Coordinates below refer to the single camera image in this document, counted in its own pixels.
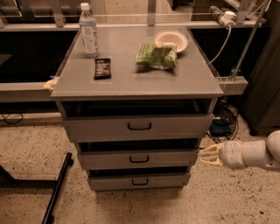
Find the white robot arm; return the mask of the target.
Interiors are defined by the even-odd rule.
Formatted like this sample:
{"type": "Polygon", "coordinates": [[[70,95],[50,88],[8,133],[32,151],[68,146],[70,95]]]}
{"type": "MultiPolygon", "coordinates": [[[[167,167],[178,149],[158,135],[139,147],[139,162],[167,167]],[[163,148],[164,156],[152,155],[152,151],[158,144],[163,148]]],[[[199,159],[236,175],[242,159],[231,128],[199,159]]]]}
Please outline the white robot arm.
{"type": "Polygon", "coordinates": [[[272,132],[266,140],[216,143],[201,150],[198,156],[201,162],[233,170],[257,167],[279,172],[280,131],[272,132]]]}

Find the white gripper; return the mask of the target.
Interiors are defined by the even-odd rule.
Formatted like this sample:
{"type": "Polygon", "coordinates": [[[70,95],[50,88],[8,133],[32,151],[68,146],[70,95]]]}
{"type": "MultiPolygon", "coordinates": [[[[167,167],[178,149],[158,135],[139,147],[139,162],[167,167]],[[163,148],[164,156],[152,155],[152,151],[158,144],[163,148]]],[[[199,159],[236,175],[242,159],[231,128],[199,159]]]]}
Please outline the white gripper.
{"type": "Polygon", "coordinates": [[[215,143],[198,153],[199,157],[202,157],[201,162],[222,167],[223,164],[231,169],[241,169],[244,167],[242,158],[242,143],[240,141],[228,141],[224,144],[215,143]],[[214,160],[203,159],[206,157],[218,157],[214,160]]]}

